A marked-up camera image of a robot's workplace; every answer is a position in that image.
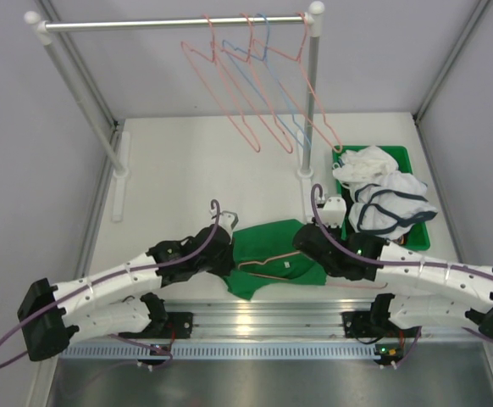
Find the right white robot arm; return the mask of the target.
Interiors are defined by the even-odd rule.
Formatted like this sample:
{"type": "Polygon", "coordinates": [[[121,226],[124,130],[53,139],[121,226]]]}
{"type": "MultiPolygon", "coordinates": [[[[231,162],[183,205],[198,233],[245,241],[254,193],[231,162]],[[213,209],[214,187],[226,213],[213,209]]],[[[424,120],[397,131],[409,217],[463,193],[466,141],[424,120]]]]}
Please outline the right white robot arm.
{"type": "Polygon", "coordinates": [[[380,283],[388,289],[368,312],[345,318],[347,336],[387,337],[421,327],[475,332],[493,342],[493,266],[430,258],[381,237],[316,224],[302,226],[292,245],[332,277],[380,283]]]}

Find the green tank top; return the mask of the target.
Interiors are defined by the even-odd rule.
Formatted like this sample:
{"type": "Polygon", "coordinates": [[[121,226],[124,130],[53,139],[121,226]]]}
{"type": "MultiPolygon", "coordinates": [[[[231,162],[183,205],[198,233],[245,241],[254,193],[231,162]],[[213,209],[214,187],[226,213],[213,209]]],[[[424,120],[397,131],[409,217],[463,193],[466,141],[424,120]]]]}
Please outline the green tank top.
{"type": "Polygon", "coordinates": [[[323,286],[327,279],[324,269],[305,255],[267,263],[265,266],[248,265],[237,269],[241,262],[263,261],[269,257],[298,251],[292,247],[292,240],[302,226],[299,220],[290,219],[236,231],[233,249],[235,268],[229,276],[223,278],[228,292],[237,298],[250,300],[257,290],[276,283],[323,286]],[[273,280],[250,273],[284,277],[286,280],[273,280]]]}

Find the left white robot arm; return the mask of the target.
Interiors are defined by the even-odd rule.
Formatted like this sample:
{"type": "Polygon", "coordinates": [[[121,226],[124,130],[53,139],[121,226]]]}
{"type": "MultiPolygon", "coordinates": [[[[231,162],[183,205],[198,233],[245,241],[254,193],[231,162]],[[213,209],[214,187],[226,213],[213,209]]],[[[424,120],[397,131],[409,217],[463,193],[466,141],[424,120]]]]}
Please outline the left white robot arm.
{"type": "Polygon", "coordinates": [[[27,354],[43,361],[68,346],[117,334],[159,336],[168,315],[157,290],[208,272],[228,276],[233,226],[209,226],[194,237],[162,241],[116,266],[69,282],[43,278],[30,285],[17,316],[27,354]]]}

